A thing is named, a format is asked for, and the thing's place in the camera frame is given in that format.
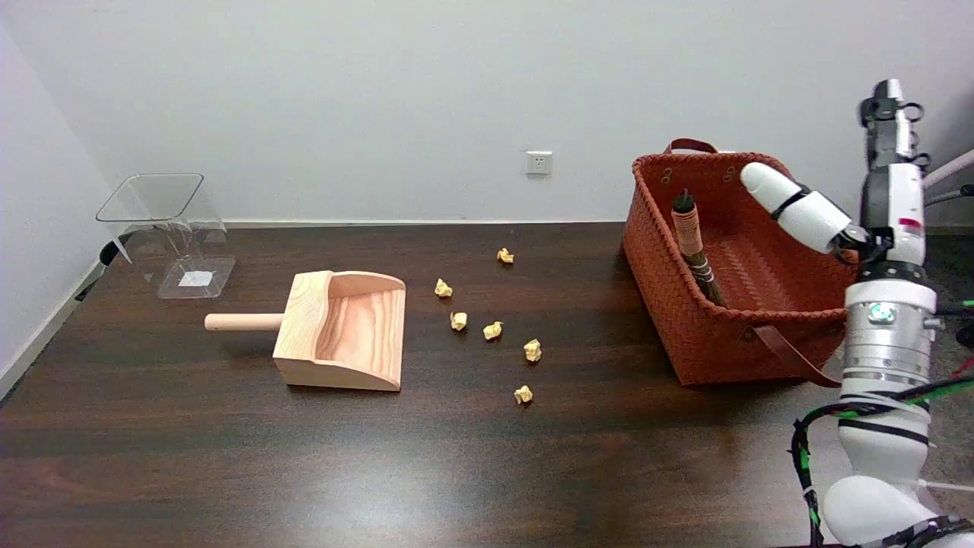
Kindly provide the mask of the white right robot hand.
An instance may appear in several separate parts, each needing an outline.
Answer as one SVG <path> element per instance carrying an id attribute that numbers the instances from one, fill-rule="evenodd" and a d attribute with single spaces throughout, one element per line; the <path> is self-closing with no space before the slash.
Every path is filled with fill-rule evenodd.
<path id="1" fill-rule="evenodd" d="M 912 123 L 923 108 L 906 103 L 899 80 L 880 81 L 859 105 L 867 173 L 859 221 L 821 192 L 759 162 L 740 171 L 745 190 L 794 240 L 823 254 L 856 250 L 862 260 L 925 261 L 921 167 L 915 163 Z"/>

